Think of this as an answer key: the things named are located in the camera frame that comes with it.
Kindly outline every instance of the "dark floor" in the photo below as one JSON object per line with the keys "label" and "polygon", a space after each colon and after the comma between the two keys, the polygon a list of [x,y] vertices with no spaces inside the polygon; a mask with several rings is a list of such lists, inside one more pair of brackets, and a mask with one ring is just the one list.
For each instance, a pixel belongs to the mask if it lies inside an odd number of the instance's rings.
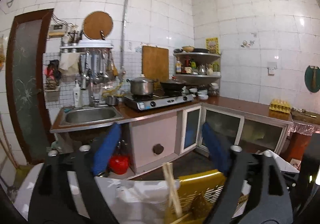
{"label": "dark floor", "polygon": [[[190,175],[200,172],[213,170],[213,163],[205,156],[198,154],[197,152],[190,152],[173,162],[173,176],[178,179],[179,176]],[[164,180],[162,173],[162,167],[155,169],[144,175],[140,175],[132,180],[139,181],[154,181]]]}

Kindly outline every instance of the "countertop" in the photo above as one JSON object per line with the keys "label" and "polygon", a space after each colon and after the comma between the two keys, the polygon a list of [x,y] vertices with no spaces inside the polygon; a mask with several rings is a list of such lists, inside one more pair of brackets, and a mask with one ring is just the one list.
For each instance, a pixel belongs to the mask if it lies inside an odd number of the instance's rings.
{"label": "countertop", "polygon": [[128,123],[133,121],[142,120],[145,118],[149,118],[151,116],[158,116],[161,114],[180,111],[186,107],[196,106],[196,105],[205,105],[212,107],[216,107],[217,109],[229,109],[232,110],[235,114],[237,112],[239,114],[252,114],[258,115],[262,117],[268,117],[273,120],[280,121],[286,124],[293,124],[291,114],[284,114],[281,112],[270,111],[269,105],[254,103],[254,102],[247,102],[243,100],[225,98],[225,97],[209,97],[206,101],[198,100],[197,98],[194,99],[192,102],[181,103],[177,105],[171,105],[167,107],[162,107],[158,109],[151,109],[147,111],[135,111],[129,107],[127,107],[124,103],[119,103],[118,106],[115,106],[116,110],[122,115],[123,118],[115,120],[115,121],[108,121],[108,122],[98,122],[98,123],[86,123],[86,124],[77,124],[77,125],[59,125],[63,116],[64,109],[61,108],[59,111],[55,122],[51,126],[50,132],[51,133],[59,133],[59,132],[70,132],[70,131],[78,131],[84,129],[92,129],[92,128],[99,128],[110,126],[114,122],[118,123]]}

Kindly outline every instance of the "wooden cutting board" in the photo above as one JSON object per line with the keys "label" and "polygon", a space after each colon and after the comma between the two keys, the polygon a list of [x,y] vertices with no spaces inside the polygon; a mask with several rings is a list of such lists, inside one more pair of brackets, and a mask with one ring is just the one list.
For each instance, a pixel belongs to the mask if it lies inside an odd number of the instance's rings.
{"label": "wooden cutting board", "polygon": [[166,81],[169,79],[169,50],[165,48],[142,47],[142,73],[149,79]]}

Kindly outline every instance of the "wooden door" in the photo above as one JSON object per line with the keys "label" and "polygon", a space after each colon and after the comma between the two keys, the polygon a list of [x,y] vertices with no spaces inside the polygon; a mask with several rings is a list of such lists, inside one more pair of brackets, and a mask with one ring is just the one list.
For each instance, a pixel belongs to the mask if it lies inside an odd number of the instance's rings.
{"label": "wooden door", "polygon": [[27,161],[44,161],[55,140],[45,107],[42,55],[53,9],[16,16],[6,61],[6,89],[12,125]]}

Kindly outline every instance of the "dish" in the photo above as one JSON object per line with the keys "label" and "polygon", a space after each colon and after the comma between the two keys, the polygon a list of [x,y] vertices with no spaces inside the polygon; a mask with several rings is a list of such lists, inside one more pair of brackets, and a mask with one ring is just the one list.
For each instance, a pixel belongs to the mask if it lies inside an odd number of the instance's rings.
{"label": "dish", "polygon": [[198,97],[199,97],[199,99],[201,99],[201,100],[207,100],[208,98],[209,98],[209,96],[208,95],[205,95],[205,94],[198,94]]}

